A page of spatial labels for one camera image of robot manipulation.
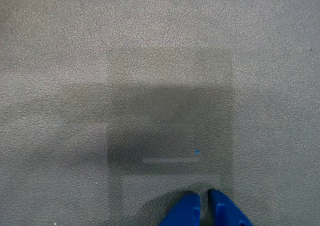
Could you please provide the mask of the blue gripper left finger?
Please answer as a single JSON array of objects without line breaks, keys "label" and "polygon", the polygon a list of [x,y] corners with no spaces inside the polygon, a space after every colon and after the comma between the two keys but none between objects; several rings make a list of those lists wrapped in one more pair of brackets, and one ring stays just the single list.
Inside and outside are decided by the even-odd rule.
[{"label": "blue gripper left finger", "polygon": [[201,200],[197,193],[184,195],[165,215],[160,226],[199,226]]}]

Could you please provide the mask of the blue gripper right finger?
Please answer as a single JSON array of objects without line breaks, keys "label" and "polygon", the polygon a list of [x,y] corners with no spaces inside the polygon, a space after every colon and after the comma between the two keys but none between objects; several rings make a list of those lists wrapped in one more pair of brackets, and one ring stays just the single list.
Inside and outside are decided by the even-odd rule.
[{"label": "blue gripper right finger", "polygon": [[220,190],[208,190],[208,204],[215,226],[253,226],[247,216]]}]

